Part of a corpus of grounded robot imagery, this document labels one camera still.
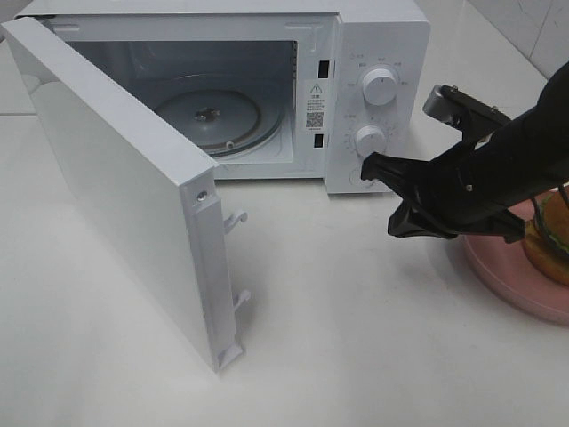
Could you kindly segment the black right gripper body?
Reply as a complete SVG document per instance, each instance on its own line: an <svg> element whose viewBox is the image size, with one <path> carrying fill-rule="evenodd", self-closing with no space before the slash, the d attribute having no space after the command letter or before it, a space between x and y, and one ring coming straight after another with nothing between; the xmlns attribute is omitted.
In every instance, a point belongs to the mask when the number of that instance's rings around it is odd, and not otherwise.
<svg viewBox="0 0 569 427"><path fill-rule="evenodd" d="M507 242L517 241L524 235L522 220L502 202L491 200L489 190L499 179L475 165L475 155L510 119L455 86L445 87L462 108L460 127L452 127L461 132L461 140L428 161L414 193L402 201L458 236L501 236Z"/></svg>

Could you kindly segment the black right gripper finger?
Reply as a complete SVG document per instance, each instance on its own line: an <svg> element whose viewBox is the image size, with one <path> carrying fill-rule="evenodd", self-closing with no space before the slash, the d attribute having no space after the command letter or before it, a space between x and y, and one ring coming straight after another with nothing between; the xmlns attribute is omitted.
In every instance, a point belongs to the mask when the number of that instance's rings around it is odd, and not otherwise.
<svg viewBox="0 0 569 427"><path fill-rule="evenodd" d="M373 152L361 167L362 181L381 181L399 196L410 196L428 170L424 160L392 157Z"/></svg>
<svg viewBox="0 0 569 427"><path fill-rule="evenodd" d="M388 234L395 238L434 237L453 239L458 236L440 223L433 221L422 211L402 201L388 220Z"/></svg>

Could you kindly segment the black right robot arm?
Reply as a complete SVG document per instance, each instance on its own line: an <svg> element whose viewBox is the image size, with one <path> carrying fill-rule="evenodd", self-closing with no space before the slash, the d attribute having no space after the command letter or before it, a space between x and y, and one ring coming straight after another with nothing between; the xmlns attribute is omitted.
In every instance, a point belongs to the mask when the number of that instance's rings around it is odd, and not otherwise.
<svg viewBox="0 0 569 427"><path fill-rule="evenodd" d="M434 86L423 110L461 140L429 161L377 152L364 160L361 179L381 181L402 199L388 234L523 239L525 223L509 209L568 181L568 67L514 119L450 85Z"/></svg>

